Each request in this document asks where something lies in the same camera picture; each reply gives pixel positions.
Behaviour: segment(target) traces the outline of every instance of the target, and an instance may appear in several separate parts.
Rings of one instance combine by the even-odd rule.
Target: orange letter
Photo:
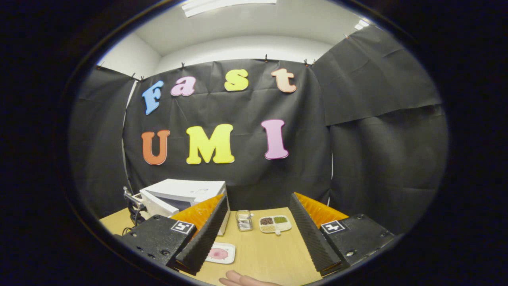
[[[167,140],[169,136],[169,130],[161,130],[157,132],[159,137],[159,155],[154,156],[152,154],[152,138],[155,136],[153,132],[144,132],[141,134],[143,139],[143,158],[150,165],[160,165],[164,163],[168,155]]]
[[[296,85],[289,84],[289,79],[294,78],[295,75],[288,72],[287,69],[279,69],[272,72],[272,76],[275,76],[275,80],[277,81],[277,87],[287,93],[291,93],[296,90]]]

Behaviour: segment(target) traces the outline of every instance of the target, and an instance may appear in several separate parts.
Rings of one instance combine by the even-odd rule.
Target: blue letter
[[[146,115],[149,115],[152,111],[154,111],[158,107],[158,102],[155,99],[161,98],[161,90],[159,89],[164,85],[162,80],[159,80],[154,85],[152,85],[149,89],[147,89],[142,97],[145,98],[146,103]]]

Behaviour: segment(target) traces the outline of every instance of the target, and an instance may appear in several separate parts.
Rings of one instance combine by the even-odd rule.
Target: fluorescent light
[[[218,8],[240,4],[275,4],[277,0],[194,0],[182,6],[187,18]]]
[[[365,22],[364,20],[360,20],[360,25],[366,27],[369,26],[369,23]]]

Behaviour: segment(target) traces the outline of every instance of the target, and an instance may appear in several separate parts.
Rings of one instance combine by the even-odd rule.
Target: pink letter
[[[282,159],[289,155],[289,152],[284,149],[284,143],[282,142],[283,125],[284,121],[280,119],[270,119],[261,122],[261,126],[266,130],[268,152],[266,152],[265,158],[268,160]]]
[[[179,84],[175,85],[171,89],[171,95],[173,95],[173,96],[179,96],[179,95],[189,96],[194,93],[194,83],[196,83],[196,78],[193,76],[186,76],[186,77],[178,79],[176,81],[176,83],[179,83]]]

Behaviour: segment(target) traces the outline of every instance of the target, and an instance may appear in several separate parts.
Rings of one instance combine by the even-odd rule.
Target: human hand
[[[281,286],[279,284],[264,282],[252,277],[241,275],[240,273],[230,270],[226,272],[226,278],[219,278],[219,282],[226,286]]]

